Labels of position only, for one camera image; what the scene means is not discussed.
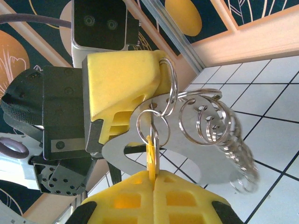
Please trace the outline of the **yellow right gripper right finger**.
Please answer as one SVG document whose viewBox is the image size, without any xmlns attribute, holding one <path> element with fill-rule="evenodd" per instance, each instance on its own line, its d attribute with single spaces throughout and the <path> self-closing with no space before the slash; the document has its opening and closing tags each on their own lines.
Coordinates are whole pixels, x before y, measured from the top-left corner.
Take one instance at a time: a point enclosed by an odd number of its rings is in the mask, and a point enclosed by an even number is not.
<svg viewBox="0 0 299 224">
<path fill-rule="evenodd" d="M 242 224 L 223 197 L 162 170 L 154 188 L 155 224 Z"/>
</svg>

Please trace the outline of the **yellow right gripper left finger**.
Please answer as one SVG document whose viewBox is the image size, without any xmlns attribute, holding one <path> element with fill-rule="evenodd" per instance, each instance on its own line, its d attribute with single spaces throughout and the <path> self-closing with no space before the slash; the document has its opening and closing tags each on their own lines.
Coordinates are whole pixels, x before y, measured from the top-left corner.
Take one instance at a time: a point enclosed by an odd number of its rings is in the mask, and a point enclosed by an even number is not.
<svg viewBox="0 0 299 224">
<path fill-rule="evenodd" d="M 152 224 L 153 189 L 148 171 L 141 171 L 86 198 L 68 224 Z"/>
</svg>

